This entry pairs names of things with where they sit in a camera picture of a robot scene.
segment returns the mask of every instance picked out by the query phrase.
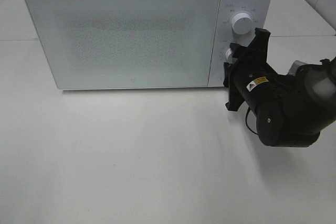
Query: microwave door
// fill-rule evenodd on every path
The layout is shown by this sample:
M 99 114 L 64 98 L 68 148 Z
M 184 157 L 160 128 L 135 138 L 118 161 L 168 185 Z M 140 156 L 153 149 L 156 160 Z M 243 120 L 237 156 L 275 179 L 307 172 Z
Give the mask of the microwave door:
M 26 0 L 60 89 L 206 87 L 219 0 Z

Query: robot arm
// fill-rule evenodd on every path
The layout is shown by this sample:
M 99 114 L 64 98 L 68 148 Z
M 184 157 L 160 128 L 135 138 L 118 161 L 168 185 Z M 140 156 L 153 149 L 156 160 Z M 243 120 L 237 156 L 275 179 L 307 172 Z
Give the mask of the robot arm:
M 280 75 L 266 62 L 270 32 L 256 28 L 255 34 L 248 47 L 230 45 L 226 107 L 237 111 L 246 101 L 265 145 L 307 147 L 336 120 L 336 58 L 321 60 L 322 65 L 296 61 L 288 75 Z

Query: timer knob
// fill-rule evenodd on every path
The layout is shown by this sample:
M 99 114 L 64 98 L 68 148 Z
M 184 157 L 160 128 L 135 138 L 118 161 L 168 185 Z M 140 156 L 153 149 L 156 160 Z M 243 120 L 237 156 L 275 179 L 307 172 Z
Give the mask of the timer knob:
M 253 18 L 248 12 L 239 12 L 231 18 L 232 30 L 239 35 L 243 35 L 252 30 Z
M 230 48 L 225 51 L 224 56 L 225 56 L 224 60 L 226 62 L 233 63 L 232 62 L 232 50 Z

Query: warning label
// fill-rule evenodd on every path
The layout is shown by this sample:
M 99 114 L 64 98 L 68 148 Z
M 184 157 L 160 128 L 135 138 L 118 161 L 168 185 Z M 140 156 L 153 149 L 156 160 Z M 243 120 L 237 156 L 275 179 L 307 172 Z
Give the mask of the warning label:
M 259 84 L 262 84 L 264 82 L 268 82 L 268 80 L 266 79 L 266 76 L 263 77 L 259 77 L 257 79 L 254 79 L 252 82 L 250 82 L 246 88 L 249 92 L 252 91 L 252 89 L 254 89 L 256 86 L 258 86 Z

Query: black cable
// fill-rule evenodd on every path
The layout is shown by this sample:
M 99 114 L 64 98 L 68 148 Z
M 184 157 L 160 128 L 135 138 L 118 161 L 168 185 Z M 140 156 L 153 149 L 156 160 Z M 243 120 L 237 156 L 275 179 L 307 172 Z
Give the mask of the black cable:
M 253 131 L 253 130 L 250 128 L 250 126 L 248 126 L 248 123 L 247 123 L 247 117 L 248 117 L 250 111 L 251 111 L 251 109 L 250 109 L 250 107 L 248 107 L 248 109 L 247 109 L 247 111 L 246 111 L 246 116 L 245 116 L 245 123 L 246 123 L 247 128 L 248 128 L 252 133 L 258 135 L 257 132 Z

